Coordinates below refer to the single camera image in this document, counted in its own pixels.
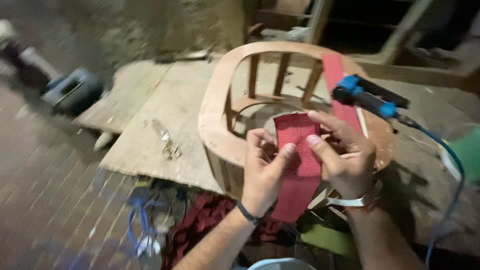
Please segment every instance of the forearm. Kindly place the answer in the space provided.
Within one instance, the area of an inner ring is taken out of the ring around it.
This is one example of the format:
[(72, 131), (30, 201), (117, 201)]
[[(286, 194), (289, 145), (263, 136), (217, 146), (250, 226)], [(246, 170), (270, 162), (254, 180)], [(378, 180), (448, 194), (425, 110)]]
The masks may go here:
[(254, 229), (235, 207), (174, 269), (229, 269)]
[(383, 209), (349, 210), (348, 219), (365, 270), (423, 269), (423, 264)]

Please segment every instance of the upholstery webbing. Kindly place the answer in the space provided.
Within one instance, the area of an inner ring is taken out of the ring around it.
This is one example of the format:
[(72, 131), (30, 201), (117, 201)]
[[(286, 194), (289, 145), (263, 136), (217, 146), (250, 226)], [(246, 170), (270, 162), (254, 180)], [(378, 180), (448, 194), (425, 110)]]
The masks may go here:
[[(330, 95), (344, 77), (339, 54), (322, 57), (324, 75)], [(334, 115), (347, 122), (354, 130), (362, 132), (357, 110), (332, 100)], [(283, 115), (274, 119), (278, 149), (287, 143), (297, 145), (297, 157), (290, 163), (282, 179), (282, 187), (272, 217), (286, 222), (295, 222), (312, 200), (322, 178), (321, 160), (312, 153), (306, 141), (312, 134), (320, 135), (319, 124), (311, 121), (306, 113)]]
[[(330, 96), (335, 86), (343, 79), (343, 65), (339, 54), (324, 54), (322, 56), (324, 64), (324, 75)], [(340, 102), (332, 99), (332, 110), (334, 115), (347, 122), (354, 130), (362, 133), (360, 120), (355, 107), (342, 105)]]
[(282, 178), (282, 187), (272, 218), (295, 222), (312, 201), (322, 177), (321, 162), (310, 149), (307, 137), (320, 135), (320, 125), (306, 113), (294, 113), (274, 118), (278, 149), (288, 143), (297, 146)]

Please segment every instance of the dark red fabric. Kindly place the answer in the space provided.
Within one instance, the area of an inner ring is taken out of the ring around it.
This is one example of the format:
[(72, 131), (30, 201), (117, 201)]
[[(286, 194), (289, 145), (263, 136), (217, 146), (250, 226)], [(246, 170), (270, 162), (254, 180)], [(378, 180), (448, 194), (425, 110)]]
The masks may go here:
[(288, 143), (297, 146), (282, 178), (282, 187), (272, 218), (295, 222), (312, 201), (322, 178), (321, 161), (310, 149), (307, 137), (320, 135), (320, 125), (306, 113), (294, 113), (274, 118), (278, 149)]
[[(202, 193), (180, 224), (170, 228), (162, 248), (162, 269), (172, 269), (203, 237), (235, 207), (235, 202), (223, 196)], [(282, 222), (268, 216), (250, 236), (250, 241), (275, 241)]]

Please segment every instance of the hand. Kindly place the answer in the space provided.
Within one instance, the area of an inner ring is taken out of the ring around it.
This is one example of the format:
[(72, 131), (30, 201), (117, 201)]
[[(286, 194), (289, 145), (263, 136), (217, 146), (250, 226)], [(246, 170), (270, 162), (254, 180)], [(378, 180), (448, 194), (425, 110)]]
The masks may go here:
[(260, 218), (278, 197), (280, 178), (295, 153), (295, 145), (285, 145), (274, 157), (275, 139), (261, 128), (247, 133), (247, 144), (241, 203)]
[(323, 161), (328, 181), (343, 199), (358, 199), (373, 188), (372, 174), (375, 162), (375, 144), (354, 131), (338, 118), (310, 111), (308, 116), (333, 132), (340, 140), (337, 146), (346, 154), (339, 155), (330, 144), (316, 135), (308, 137), (312, 151)]

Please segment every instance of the wall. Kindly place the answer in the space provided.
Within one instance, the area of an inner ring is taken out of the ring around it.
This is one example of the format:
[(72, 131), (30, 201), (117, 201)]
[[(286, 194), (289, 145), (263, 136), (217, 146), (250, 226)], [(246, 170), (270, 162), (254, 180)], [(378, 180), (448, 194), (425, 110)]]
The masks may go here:
[(119, 67), (169, 51), (243, 43), (241, 0), (2, 0), (0, 18), (60, 71), (106, 81)]

